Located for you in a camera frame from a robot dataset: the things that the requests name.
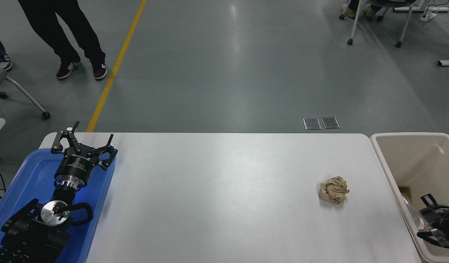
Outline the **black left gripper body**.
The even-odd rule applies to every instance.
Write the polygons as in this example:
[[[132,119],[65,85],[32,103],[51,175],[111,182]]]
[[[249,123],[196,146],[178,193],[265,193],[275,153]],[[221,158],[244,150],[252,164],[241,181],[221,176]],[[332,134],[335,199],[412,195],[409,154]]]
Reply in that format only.
[[[79,152],[74,147],[65,150],[62,162],[54,175],[56,181],[62,182],[72,176],[84,184],[89,182],[94,167],[99,163],[100,153],[89,145],[80,144],[80,147]]]

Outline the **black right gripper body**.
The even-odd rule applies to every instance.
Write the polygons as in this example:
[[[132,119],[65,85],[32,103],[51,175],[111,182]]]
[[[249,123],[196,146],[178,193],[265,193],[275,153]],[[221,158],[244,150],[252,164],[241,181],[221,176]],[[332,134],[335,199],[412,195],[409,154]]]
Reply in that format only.
[[[446,215],[449,214],[449,206],[439,205],[434,208],[426,207],[421,209],[419,213],[425,220],[425,224],[431,234],[433,233],[433,229],[438,229],[444,232],[444,234],[449,234],[449,221],[445,221]]]

